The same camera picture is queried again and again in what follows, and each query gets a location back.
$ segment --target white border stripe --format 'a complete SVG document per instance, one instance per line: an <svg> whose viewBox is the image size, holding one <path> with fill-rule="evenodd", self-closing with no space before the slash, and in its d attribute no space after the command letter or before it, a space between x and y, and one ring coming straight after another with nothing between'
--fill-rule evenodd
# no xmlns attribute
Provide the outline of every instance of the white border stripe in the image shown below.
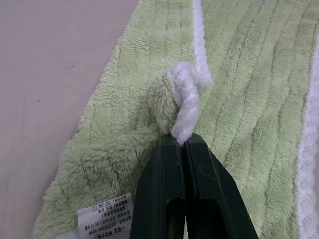
<svg viewBox="0 0 319 239"><path fill-rule="evenodd" d="M300 239L319 239L315 192L317 140L319 135L319 38L313 57L304 128L297 161L297 217Z"/></svg>
<svg viewBox="0 0 319 239"><path fill-rule="evenodd" d="M194 17L194 53L196 57L196 69L203 75L203 85L208 86L211 83L211 74L207 63L205 48L205 31L203 11L201 0L193 0L193 17Z"/></svg>

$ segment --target white trim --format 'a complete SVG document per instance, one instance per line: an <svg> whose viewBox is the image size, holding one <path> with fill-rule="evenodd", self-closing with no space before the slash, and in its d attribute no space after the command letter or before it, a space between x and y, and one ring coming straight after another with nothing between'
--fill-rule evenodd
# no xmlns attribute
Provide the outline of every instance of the white trim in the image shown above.
<svg viewBox="0 0 319 239"><path fill-rule="evenodd" d="M206 56L201 0L193 0L193 26L196 65L179 62L167 73L179 106L177 119L170 133L179 144L186 142L193 134L199 116L198 93L212 82Z"/></svg>
<svg viewBox="0 0 319 239"><path fill-rule="evenodd" d="M313 57L306 115L297 161L297 218L300 239L319 239L315 192L316 155L319 135L319 38Z"/></svg>
<svg viewBox="0 0 319 239"><path fill-rule="evenodd" d="M196 69L204 76L203 86L207 87L211 84L211 74L206 56L205 48L205 31L203 11L201 6L201 0L193 0L193 19L194 19L194 53L196 57Z"/></svg>

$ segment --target green towel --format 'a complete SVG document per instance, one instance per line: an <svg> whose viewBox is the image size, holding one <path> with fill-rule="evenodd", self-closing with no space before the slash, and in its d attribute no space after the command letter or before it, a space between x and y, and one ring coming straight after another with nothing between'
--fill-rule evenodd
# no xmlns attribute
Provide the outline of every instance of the green towel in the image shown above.
<svg viewBox="0 0 319 239"><path fill-rule="evenodd" d="M234 177L260 238L297 238L295 173L318 0L203 0L214 84L195 132ZM35 239L76 211L131 192L178 112L166 70L195 62L191 0L142 0L67 144Z"/></svg>

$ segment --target plush fabric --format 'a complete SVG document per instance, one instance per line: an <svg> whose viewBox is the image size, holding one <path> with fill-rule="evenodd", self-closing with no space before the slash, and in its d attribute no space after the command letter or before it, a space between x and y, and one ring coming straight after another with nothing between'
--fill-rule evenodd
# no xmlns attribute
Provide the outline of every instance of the plush fabric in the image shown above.
<svg viewBox="0 0 319 239"><path fill-rule="evenodd" d="M234 177L261 238L297 238L295 173L318 0L202 0L214 84L195 132ZM77 226L76 211L135 193L178 103L166 71L195 63L191 0L143 0L47 190L34 238Z"/></svg>

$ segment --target green bath mat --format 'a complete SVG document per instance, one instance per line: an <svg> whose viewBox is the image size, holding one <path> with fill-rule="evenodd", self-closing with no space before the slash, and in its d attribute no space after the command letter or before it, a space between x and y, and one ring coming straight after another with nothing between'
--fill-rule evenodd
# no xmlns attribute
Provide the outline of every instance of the green bath mat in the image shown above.
<svg viewBox="0 0 319 239"><path fill-rule="evenodd" d="M295 179L319 0L201 4L213 85L201 94L195 133L234 177L260 238L316 238L297 219ZM73 231L78 209L135 194L154 143L177 117L161 76L198 60L193 16L192 0L140 1L66 146L35 239Z"/></svg>

